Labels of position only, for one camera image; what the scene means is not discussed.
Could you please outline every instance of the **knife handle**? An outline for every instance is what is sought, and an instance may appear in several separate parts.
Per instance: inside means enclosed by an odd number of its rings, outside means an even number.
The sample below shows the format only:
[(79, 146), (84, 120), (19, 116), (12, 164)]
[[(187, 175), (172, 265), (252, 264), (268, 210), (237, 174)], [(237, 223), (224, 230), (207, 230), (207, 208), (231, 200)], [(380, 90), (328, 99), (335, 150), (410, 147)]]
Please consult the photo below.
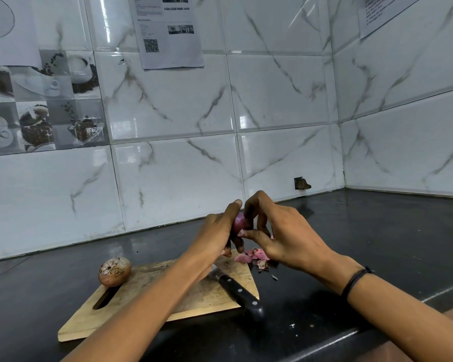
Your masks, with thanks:
[(218, 283), (236, 303), (250, 313), (254, 321), (259, 322), (263, 319), (264, 311), (262, 304), (244, 286), (226, 274), (220, 277)]

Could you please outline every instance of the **knife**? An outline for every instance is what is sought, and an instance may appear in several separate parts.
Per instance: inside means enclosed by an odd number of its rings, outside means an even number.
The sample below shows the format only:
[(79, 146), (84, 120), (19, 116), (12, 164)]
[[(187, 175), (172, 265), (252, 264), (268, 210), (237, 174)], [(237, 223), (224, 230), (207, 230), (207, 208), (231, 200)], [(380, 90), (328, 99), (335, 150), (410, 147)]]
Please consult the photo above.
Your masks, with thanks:
[(263, 306), (258, 298), (248, 292), (244, 286), (239, 284), (228, 274), (225, 274), (215, 264), (211, 266), (211, 271), (208, 273), (208, 277), (212, 280), (218, 281), (229, 296), (242, 308), (244, 308), (252, 316), (254, 321), (259, 322), (263, 319)]

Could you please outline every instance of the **wooden cutting board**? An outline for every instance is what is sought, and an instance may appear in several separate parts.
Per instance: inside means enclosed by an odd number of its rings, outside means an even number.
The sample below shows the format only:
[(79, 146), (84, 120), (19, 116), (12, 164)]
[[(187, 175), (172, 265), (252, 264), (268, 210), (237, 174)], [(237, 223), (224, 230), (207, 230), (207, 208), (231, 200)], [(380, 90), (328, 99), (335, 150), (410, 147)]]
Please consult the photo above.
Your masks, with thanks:
[[(259, 298), (258, 290), (247, 264), (233, 261), (238, 255), (236, 250), (233, 256), (221, 256), (215, 264), (226, 274), (237, 280), (251, 294)], [(60, 328), (58, 339), (60, 342), (86, 338), (94, 330), (104, 324), (107, 319), (125, 306), (140, 292), (157, 279), (162, 272), (169, 268), (175, 260), (153, 263), (141, 267), (134, 267), (129, 279), (119, 287), (115, 295), (110, 298), (108, 293), (117, 288), (107, 288), (101, 285), (92, 296), (75, 312), (65, 325)], [(104, 300), (110, 299), (107, 305)], [(240, 307), (233, 301), (225, 290), (216, 282), (205, 278), (191, 288), (167, 321), (190, 318), (192, 316), (209, 314), (212, 312), (230, 310)]]

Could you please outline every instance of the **black countertop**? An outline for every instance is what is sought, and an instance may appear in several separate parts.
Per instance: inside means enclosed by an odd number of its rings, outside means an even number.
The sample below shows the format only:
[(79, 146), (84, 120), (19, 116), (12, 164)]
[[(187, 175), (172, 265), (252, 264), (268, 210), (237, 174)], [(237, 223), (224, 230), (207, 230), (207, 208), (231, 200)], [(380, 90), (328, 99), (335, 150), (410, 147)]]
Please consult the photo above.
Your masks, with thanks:
[[(296, 207), (335, 251), (442, 312), (453, 308), (453, 199), (342, 190), (283, 204)], [(79, 341), (59, 343), (57, 331), (98, 287), (104, 260), (125, 256), (141, 265), (177, 258), (201, 222), (1, 261), (0, 361), (63, 358)], [(253, 275), (263, 324), (239, 310), (167, 323), (145, 359), (352, 360), (386, 340), (307, 274), (279, 265)]]

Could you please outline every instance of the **right hand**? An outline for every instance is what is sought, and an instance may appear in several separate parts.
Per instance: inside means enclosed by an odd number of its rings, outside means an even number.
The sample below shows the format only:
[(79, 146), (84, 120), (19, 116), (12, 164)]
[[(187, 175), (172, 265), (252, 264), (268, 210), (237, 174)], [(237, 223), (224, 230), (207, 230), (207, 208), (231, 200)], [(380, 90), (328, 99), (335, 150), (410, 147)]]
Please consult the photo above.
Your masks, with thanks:
[[(246, 201), (244, 216), (251, 224), (258, 216), (257, 230), (242, 230), (239, 236), (253, 240), (270, 259), (290, 268), (322, 278), (326, 264), (338, 255), (295, 208), (275, 204), (263, 191)], [(267, 220), (272, 226), (272, 238)]]

